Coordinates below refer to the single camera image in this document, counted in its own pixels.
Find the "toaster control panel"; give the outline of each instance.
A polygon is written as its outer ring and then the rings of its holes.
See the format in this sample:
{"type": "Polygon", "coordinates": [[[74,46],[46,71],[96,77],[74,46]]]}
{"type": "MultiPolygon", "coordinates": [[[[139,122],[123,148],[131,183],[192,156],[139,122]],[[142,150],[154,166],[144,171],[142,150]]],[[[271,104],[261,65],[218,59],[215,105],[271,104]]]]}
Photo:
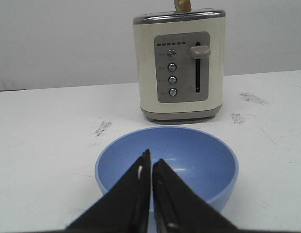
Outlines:
{"type": "Polygon", "coordinates": [[[208,32],[159,35],[154,39],[158,100],[161,103],[208,99],[208,32]]]}

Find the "toaster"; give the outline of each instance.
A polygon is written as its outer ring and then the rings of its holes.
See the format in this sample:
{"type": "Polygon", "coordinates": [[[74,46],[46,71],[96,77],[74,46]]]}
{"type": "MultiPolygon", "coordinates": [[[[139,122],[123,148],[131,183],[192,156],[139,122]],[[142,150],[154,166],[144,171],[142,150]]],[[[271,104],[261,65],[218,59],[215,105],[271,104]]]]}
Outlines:
{"type": "Polygon", "coordinates": [[[150,120],[214,117],[223,102],[226,14],[212,8],[134,18],[140,107],[150,120]]]}

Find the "bread slice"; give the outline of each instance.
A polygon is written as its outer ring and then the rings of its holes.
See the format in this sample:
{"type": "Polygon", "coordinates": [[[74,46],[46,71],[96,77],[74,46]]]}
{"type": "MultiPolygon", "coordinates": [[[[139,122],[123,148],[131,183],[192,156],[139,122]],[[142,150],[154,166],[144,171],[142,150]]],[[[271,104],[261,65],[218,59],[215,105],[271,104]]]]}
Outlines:
{"type": "Polygon", "coordinates": [[[174,0],[176,12],[190,12],[191,4],[190,0],[174,0]]]}

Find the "blue bowl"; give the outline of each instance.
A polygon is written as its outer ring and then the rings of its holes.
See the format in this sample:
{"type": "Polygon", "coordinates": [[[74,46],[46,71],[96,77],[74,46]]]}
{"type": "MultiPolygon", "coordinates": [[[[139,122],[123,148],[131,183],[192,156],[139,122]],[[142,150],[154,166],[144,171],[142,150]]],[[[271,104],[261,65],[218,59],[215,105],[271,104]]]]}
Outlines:
{"type": "Polygon", "coordinates": [[[224,208],[238,176],[237,158],[216,137],[184,127],[142,129],[107,146],[95,167],[103,194],[146,149],[151,151],[152,163],[164,159],[199,197],[218,211],[224,208]]]}

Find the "toaster lever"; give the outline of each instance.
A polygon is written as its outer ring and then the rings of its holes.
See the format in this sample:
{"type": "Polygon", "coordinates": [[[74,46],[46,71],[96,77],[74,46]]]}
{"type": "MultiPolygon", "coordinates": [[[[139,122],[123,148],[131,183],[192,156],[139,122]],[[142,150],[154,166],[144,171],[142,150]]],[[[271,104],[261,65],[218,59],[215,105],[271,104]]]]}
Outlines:
{"type": "Polygon", "coordinates": [[[190,48],[189,52],[194,59],[208,58],[211,54],[209,47],[206,45],[193,46],[190,48]]]}

